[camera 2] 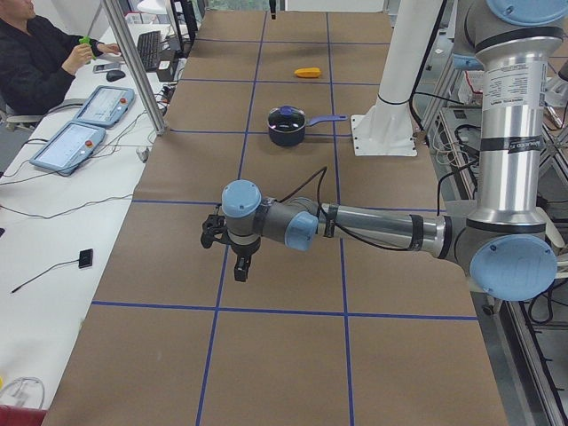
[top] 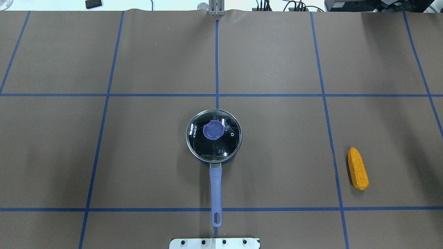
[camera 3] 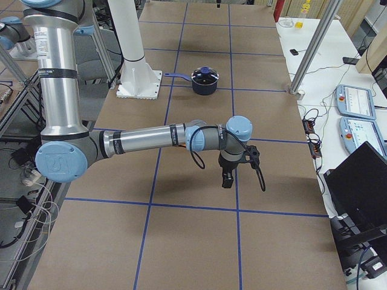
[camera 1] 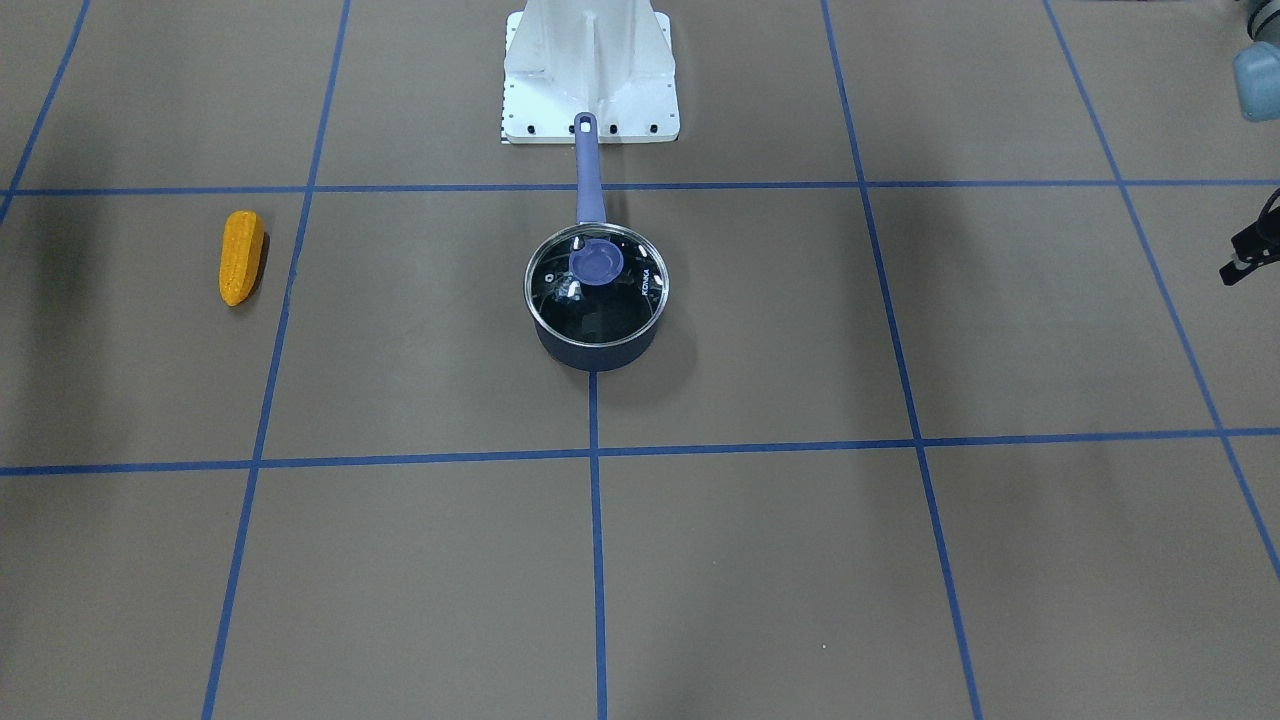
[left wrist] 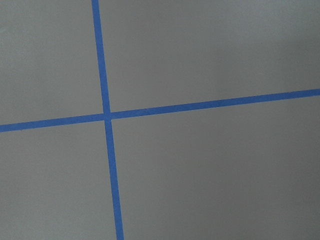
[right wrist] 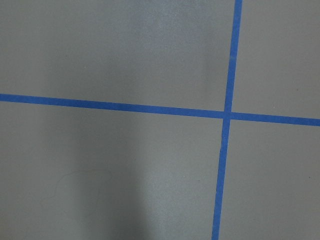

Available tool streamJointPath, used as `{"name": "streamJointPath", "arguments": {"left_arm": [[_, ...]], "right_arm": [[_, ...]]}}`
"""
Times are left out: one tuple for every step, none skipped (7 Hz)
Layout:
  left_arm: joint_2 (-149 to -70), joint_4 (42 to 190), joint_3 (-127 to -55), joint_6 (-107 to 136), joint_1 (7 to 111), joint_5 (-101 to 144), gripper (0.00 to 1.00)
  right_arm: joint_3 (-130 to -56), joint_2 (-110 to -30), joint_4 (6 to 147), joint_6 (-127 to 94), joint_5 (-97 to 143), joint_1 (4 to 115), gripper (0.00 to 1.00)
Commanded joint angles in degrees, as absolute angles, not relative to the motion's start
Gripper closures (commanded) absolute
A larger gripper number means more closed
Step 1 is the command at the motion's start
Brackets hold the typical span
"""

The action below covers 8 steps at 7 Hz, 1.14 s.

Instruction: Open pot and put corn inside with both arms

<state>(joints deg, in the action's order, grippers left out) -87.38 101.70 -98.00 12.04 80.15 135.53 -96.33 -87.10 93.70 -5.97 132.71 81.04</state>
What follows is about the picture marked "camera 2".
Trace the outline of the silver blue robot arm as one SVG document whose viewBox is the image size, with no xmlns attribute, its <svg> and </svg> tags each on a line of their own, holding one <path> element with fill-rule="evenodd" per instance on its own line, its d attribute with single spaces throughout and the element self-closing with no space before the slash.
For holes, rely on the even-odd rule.
<svg viewBox="0 0 568 426">
<path fill-rule="evenodd" d="M 564 1 L 462 1 L 457 59 L 483 68 L 477 198 L 464 217 L 383 214 L 291 194 L 264 197 L 248 180 L 228 184 L 202 226 L 201 245 L 237 256 L 234 277 L 248 277 L 262 239 L 307 250 L 316 236 L 343 236 L 395 252 L 424 251 L 459 265 L 477 287 L 505 301 L 547 290 L 557 260 L 536 208 L 548 56 L 562 42 Z"/>
</svg>

